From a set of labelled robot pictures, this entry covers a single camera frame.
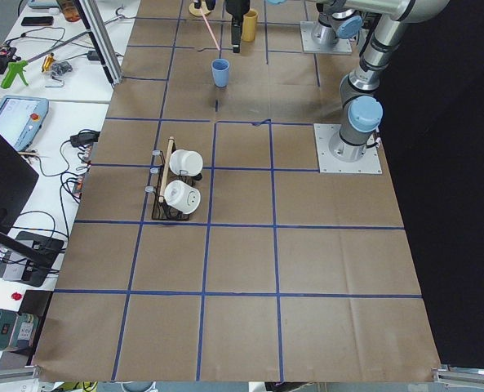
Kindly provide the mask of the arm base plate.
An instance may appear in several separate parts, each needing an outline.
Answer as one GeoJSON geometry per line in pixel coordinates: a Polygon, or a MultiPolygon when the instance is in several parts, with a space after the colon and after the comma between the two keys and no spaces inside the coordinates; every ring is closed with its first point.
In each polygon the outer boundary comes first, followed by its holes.
{"type": "Polygon", "coordinates": [[[361,146],[340,138],[340,124],[314,123],[318,169],[321,174],[381,175],[382,167],[374,137],[361,146]]]}
{"type": "Polygon", "coordinates": [[[337,38],[330,26],[315,21],[301,21],[300,33],[303,53],[350,56],[351,43],[348,39],[337,38]]]}

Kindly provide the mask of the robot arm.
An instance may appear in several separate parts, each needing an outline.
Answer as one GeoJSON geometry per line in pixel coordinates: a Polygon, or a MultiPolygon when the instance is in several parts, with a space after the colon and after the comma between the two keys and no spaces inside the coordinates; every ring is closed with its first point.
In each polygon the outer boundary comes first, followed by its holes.
{"type": "MultiPolygon", "coordinates": [[[[242,20],[250,10],[250,1],[227,1],[226,11],[232,16],[234,33],[236,38],[242,38],[246,32],[248,23],[242,20]]],[[[354,9],[345,9],[343,11],[329,11],[327,5],[316,1],[318,11],[318,23],[313,29],[313,39],[322,42],[322,37],[331,32],[331,40],[338,42],[340,39],[350,39],[357,35],[363,25],[363,19],[360,13],[354,9]]]]}
{"type": "Polygon", "coordinates": [[[362,29],[363,12],[379,19],[369,30],[355,69],[340,82],[342,116],[340,129],[330,138],[328,150],[344,163],[364,158],[372,146],[367,143],[380,125],[384,111],[374,97],[380,75],[388,67],[410,24],[432,19],[447,1],[317,1],[316,27],[329,29],[332,39],[351,38],[362,29]]]}

